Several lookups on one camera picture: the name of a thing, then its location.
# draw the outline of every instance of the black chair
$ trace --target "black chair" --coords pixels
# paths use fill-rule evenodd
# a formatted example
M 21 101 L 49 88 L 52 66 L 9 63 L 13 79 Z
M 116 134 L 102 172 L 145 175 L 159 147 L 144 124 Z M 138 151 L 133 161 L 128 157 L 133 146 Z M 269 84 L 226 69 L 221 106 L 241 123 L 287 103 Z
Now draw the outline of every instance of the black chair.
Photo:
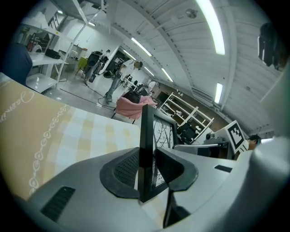
M 32 68 L 32 60 L 23 44 L 11 44 L 6 51 L 0 71 L 26 87 L 26 78 Z

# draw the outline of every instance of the black bag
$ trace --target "black bag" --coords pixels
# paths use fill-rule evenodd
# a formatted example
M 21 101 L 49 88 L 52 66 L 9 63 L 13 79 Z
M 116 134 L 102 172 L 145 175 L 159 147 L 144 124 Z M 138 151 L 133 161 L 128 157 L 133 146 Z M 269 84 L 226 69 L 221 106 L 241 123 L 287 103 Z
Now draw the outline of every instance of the black bag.
M 94 67 L 99 60 L 100 55 L 97 52 L 91 53 L 89 58 L 87 59 L 87 66 L 88 67 Z
M 258 37 L 258 57 L 267 66 L 276 63 L 277 39 L 277 33 L 272 23 L 265 23 L 261 26 Z
M 130 90 L 127 93 L 125 93 L 125 95 L 123 97 L 127 98 L 132 103 L 137 103 L 137 104 L 140 102 L 140 99 L 141 99 L 141 96 L 138 93 L 136 93 L 136 92 L 134 92 L 132 90 Z
M 53 59 L 59 59 L 60 58 L 60 55 L 58 54 L 58 52 L 53 51 L 52 49 L 46 49 L 45 55 L 50 57 L 50 58 L 53 58 Z

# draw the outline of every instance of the beige fabric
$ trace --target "beige fabric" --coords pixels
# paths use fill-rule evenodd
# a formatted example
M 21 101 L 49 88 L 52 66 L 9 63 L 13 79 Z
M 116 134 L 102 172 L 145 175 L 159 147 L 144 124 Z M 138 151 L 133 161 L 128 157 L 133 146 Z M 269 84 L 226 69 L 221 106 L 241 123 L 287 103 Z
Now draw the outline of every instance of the beige fabric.
M 25 199 L 42 184 L 58 123 L 70 108 L 14 81 L 0 85 L 0 168 L 12 193 Z

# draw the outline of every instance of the white shirt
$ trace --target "white shirt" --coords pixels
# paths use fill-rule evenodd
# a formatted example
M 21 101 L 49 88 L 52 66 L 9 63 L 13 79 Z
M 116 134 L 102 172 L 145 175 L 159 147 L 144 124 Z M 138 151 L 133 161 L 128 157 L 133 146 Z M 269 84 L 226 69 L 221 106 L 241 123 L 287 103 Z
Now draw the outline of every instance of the white shirt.
M 123 67 L 121 69 L 121 80 L 124 79 L 125 76 L 127 76 L 128 74 L 132 74 L 133 70 L 134 70 L 134 61 L 133 60 L 127 60 L 126 62 L 123 63 L 126 67 Z
M 148 84 L 148 93 L 150 93 L 152 91 L 152 89 L 154 88 L 155 84 L 156 84 L 156 82 L 150 82 Z

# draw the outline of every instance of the checkered fabric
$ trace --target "checkered fabric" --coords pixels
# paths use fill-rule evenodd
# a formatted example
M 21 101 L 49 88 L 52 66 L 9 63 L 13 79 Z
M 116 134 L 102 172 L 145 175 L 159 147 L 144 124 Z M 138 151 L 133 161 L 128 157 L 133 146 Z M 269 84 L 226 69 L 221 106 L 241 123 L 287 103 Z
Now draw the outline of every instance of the checkered fabric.
M 139 143 L 136 125 L 71 107 L 52 138 L 43 183 L 76 162 L 139 147 Z

